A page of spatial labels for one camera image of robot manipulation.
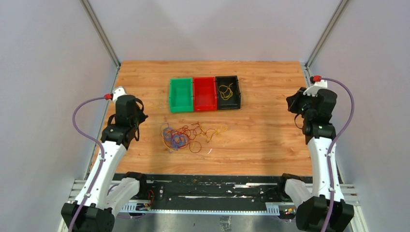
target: robotic arm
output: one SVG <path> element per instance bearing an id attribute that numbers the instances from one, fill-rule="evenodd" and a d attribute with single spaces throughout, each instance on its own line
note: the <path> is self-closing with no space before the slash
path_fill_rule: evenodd
<path id="1" fill-rule="evenodd" d="M 329 123 L 336 98 L 337 94 L 327 89 L 326 80 L 316 80 L 311 87 L 302 87 L 286 99 L 288 110 L 304 119 L 302 132 L 312 159 L 313 189 L 310 193 L 298 176 L 284 174 L 282 182 L 278 184 L 278 193 L 281 198 L 290 198 L 295 203 L 296 225 L 302 231 L 324 231 L 322 227 L 329 210 L 332 211 L 326 232 L 344 231 L 354 216 L 353 206 L 345 203 L 340 189 L 336 144 L 328 151 L 336 137 L 335 127 Z M 334 205 L 331 209 L 329 205 L 332 197 Z"/>
<path id="2" fill-rule="evenodd" d="M 116 104 L 116 113 L 109 117 L 101 137 L 104 156 L 100 151 L 84 188 L 73 203 L 65 203 L 61 210 L 68 227 L 74 220 L 73 231 L 76 232 L 112 231 L 115 216 L 125 203 L 133 196 L 146 192 L 145 175 L 127 173 L 108 195 L 109 185 L 120 160 L 131 141 L 139 140 L 139 125 L 148 117 L 144 114 L 142 101 L 127 95 L 122 87 L 114 90 L 112 101 Z"/>

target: green bin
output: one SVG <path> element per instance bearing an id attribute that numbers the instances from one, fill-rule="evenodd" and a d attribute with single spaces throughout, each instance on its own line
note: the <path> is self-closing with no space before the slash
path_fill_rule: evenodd
<path id="1" fill-rule="evenodd" d="M 169 108 L 172 113 L 193 112 L 192 78 L 171 79 Z"/>

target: blue wire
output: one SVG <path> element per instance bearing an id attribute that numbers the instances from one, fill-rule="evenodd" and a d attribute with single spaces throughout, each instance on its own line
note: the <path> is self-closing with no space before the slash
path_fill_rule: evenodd
<path id="1" fill-rule="evenodd" d="M 163 125 L 165 124 L 167 125 L 167 127 L 162 130 L 162 136 L 165 142 L 170 144 L 170 147 L 172 147 L 174 151 L 178 151 L 179 147 L 187 144 L 187 136 L 184 134 L 171 135 L 170 133 L 167 133 L 168 131 L 172 131 L 173 129 L 169 127 L 169 123 L 164 123 Z"/>

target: gray floor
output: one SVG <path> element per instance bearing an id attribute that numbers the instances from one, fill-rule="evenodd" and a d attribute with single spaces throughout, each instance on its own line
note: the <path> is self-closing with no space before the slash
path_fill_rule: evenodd
<path id="1" fill-rule="evenodd" d="M 274 216 L 151 214 L 117 218 L 113 232 L 298 232 L 294 222 Z"/>

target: white metal panel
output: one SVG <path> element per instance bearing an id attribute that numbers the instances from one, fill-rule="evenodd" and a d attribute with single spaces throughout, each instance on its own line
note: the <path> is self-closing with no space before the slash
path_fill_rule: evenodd
<path id="1" fill-rule="evenodd" d="M 350 1 L 312 66 L 342 81 L 355 115 L 337 142 L 337 159 L 353 183 L 369 231 L 408 231 L 410 172 L 410 1 Z M 350 101 L 342 88 L 332 122 L 341 129 Z"/>
<path id="2" fill-rule="evenodd" d="M 56 231 L 94 148 L 73 110 L 116 68 L 79 1 L 2 1 L 0 22 L 0 231 Z M 79 127 L 97 136 L 104 108 L 80 110 Z"/>
<path id="3" fill-rule="evenodd" d="M 90 0 L 120 60 L 306 61 L 340 0 Z"/>

